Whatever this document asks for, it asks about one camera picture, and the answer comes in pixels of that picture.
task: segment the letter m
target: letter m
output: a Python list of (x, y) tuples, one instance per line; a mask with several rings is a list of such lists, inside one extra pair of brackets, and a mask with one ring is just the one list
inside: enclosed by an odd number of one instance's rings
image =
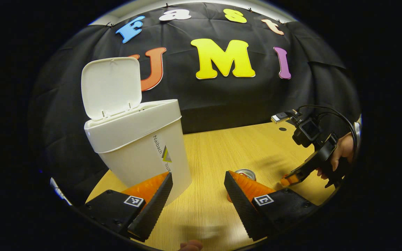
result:
[(235, 69), (232, 71), (234, 76), (247, 78), (255, 76), (247, 54), (249, 45), (244, 41), (231, 40), (226, 51), (223, 51), (212, 39), (207, 38), (195, 39), (191, 45), (198, 48), (200, 59), (200, 70), (196, 73), (198, 79), (217, 77), (218, 73), (212, 69), (212, 62), (225, 77), (229, 75), (233, 62), (235, 63)]

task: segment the soda can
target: soda can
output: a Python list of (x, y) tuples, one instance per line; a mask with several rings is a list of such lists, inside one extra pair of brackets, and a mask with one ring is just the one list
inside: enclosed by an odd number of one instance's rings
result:
[(243, 175), (246, 178), (250, 178), (253, 181), (257, 181), (257, 178), (255, 177), (255, 173), (249, 169), (238, 169), (235, 171), (235, 173), (238, 173), (239, 175)]

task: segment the blue letter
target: blue letter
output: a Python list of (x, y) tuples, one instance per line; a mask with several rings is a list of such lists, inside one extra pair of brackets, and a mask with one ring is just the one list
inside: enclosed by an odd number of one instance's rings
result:
[(129, 22), (128, 24), (125, 24), (118, 31), (116, 31), (116, 34), (120, 33), (120, 35), (123, 36), (122, 43), (128, 42), (131, 38), (133, 38), (135, 35), (139, 34), (142, 31), (142, 29), (135, 30), (135, 28), (142, 27), (142, 22), (139, 20), (142, 20), (144, 18), (145, 16), (139, 16), (133, 21)]

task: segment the white trash bin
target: white trash bin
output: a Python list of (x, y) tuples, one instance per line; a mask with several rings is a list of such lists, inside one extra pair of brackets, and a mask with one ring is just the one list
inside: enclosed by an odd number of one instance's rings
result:
[(141, 103), (139, 61), (100, 59), (82, 71), (84, 126), (92, 148), (127, 187), (166, 171), (173, 188), (165, 205), (191, 184), (178, 100)]

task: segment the black cloth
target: black cloth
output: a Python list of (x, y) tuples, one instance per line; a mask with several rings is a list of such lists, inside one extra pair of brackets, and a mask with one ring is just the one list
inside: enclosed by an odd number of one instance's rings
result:
[[(165, 11), (181, 8), (189, 10), (192, 17), (159, 21)], [(225, 8), (239, 10), (247, 23), (226, 19)], [(145, 52), (165, 47), (163, 78), (153, 89), (142, 92), (142, 102), (178, 99), (184, 133), (270, 122), (270, 116), (306, 104), (331, 106), (352, 122), (359, 117), (356, 89), (345, 65), (319, 35), (300, 22), (282, 24), (216, 3), (185, 3), (140, 15), (145, 16), (142, 32), (126, 44), (115, 32), (139, 15), (113, 27), (84, 27), (44, 65), (33, 88), (28, 118), (31, 150), (38, 166), (56, 180), (74, 205), (85, 202), (107, 171), (83, 130), (89, 117), (81, 97), (81, 72), (93, 60), (139, 54), (141, 78), (145, 79), (150, 75)], [(261, 19), (278, 24), (284, 35), (271, 31)], [(212, 39), (224, 51), (230, 40), (247, 42), (256, 76), (238, 78), (230, 73), (224, 77), (213, 64), (216, 78), (197, 79), (198, 50), (190, 42), (198, 38)], [(279, 77), (275, 46), (287, 51), (291, 79)], [(319, 111), (305, 108), (303, 112)], [(349, 131), (333, 117), (326, 117), (321, 126), (338, 136)]]

